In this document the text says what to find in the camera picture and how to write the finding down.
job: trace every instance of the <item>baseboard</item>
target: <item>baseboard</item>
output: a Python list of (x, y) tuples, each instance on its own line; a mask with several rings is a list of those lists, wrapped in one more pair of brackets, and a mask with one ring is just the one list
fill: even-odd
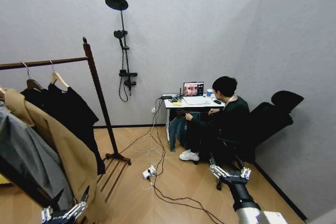
[(12, 187), (14, 186), (11, 182), (0, 184), (0, 187)]
[(253, 165), (258, 169), (258, 171), (263, 175), (263, 177), (272, 185), (275, 191), (285, 200), (285, 202), (293, 209), (293, 211), (300, 217), (301, 220), (306, 221), (307, 217), (303, 212), (290, 200), (290, 198), (280, 189), (280, 187), (267, 175), (267, 173), (256, 163)]
[[(112, 125), (112, 128), (131, 128), (131, 127), (151, 127), (152, 124), (133, 124), (133, 125)], [(161, 126), (166, 126), (164, 123), (163, 124), (155, 124), (154, 127), (161, 127)], [(106, 125), (102, 126), (93, 126), (94, 129), (106, 129)]]

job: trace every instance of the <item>wooden clothing rack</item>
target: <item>wooden clothing rack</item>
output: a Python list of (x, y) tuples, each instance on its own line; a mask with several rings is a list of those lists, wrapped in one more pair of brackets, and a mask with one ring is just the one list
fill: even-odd
[[(112, 169), (112, 172), (108, 175), (108, 178), (104, 182), (103, 187), (101, 188), (101, 191), (103, 191), (103, 189), (105, 188), (107, 182), (111, 178), (111, 176), (112, 176), (113, 172), (115, 171), (116, 167), (118, 166), (118, 164), (120, 162), (124, 162), (124, 166), (121, 168), (121, 170), (119, 172), (119, 175), (117, 176), (113, 186), (111, 187), (111, 189), (108, 192), (108, 195), (105, 199), (105, 202), (106, 202), (108, 200), (109, 196), (111, 195), (112, 190), (114, 189), (114, 186), (117, 183), (120, 175), (122, 174), (126, 164), (131, 165), (131, 160), (129, 158), (123, 157), (118, 152), (118, 148), (117, 148), (117, 144), (115, 143), (115, 138), (114, 138), (109, 114), (108, 114), (108, 111), (107, 111), (104, 95), (103, 95), (103, 92), (102, 92), (102, 89), (101, 89), (96, 65), (94, 63), (95, 61), (93, 60), (91, 47), (87, 43), (87, 40), (86, 40), (85, 37), (83, 37), (83, 47), (84, 47), (86, 57), (59, 59), (59, 60), (52, 60), (52, 61), (45, 60), (45, 61), (25, 62), (25, 65), (27, 67), (36, 67), (36, 66), (45, 66), (45, 65), (52, 65), (52, 64), (55, 65), (55, 64), (69, 63), (69, 62), (76, 62), (76, 61), (84, 61), (84, 60), (86, 60), (88, 62), (90, 72), (91, 72), (91, 75), (92, 75), (92, 79), (93, 79), (93, 82), (95, 84), (94, 86), (96, 88), (96, 92), (97, 92), (98, 99), (99, 99), (99, 102), (100, 102), (101, 110), (103, 112), (106, 127), (107, 127), (107, 130), (108, 130), (109, 136), (110, 136), (112, 147), (113, 147), (113, 154), (106, 153), (106, 155), (105, 155), (106, 157), (103, 159), (103, 161), (108, 160), (110, 158), (112, 159), (109, 162), (108, 166), (106, 167), (105, 171), (107, 171), (108, 167), (111, 165), (111, 163), (114, 159), (117, 159), (117, 161), (118, 161), (117, 164), (115, 165), (115, 167)], [(0, 64), (0, 70), (25, 68), (26, 66), (24, 66), (21, 62), (20, 63)], [(0, 173), (3, 174), (11, 182), (18, 185), (20, 188), (22, 188), (35, 202), (39, 203), (42, 207), (48, 207), (50, 205), (51, 198), (48, 195), (46, 195), (43, 192), (43, 190), (41, 190), (41, 188), (39, 188), (34, 182), (25, 181), (26, 179), (21, 174), (19, 174), (5, 159), (3, 159), (1, 157), (0, 157)]]

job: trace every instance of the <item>beige coat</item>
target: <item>beige coat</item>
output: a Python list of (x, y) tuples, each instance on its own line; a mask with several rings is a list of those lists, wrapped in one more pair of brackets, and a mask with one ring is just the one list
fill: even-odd
[(58, 153), (77, 200), (90, 186), (85, 211), (89, 222), (106, 219), (107, 207), (97, 188), (97, 162), (93, 152), (56, 119), (25, 101), (25, 97), (17, 91), (7, 90), (5, 103), (16, 117), (29, 126), (35, 126), (37, 133)]

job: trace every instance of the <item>gray jacket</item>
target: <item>gray jacket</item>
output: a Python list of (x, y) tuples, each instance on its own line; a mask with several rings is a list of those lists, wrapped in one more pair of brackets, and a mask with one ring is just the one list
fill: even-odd
[(58, 202), (61, 209), (73, 206), (72, 191), (57, 153), (31, 127), (12, 115), (1, 101), (0, 155), (51, 198), (64, 189)]

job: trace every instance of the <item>person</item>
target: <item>person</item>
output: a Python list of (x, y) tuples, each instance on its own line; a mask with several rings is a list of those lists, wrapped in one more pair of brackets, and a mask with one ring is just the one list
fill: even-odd
[(195, 119), (187, 113), (185, 118), (190, 121), (189, 150), (184, 151), (179, 158), (183, 161), (199, 161), (200, 153), (209, 156), (210, 150), (216, 148), (216, 137), (221, 131), (221, 137), (231, 141), (240, 141), (241, 124), (249, 114), (247, 102), (235, 94), (237, 80), (223, 76), (212, 85), (217, 100), (224, 102), (222, 109), (210, 109), (205, 118)]

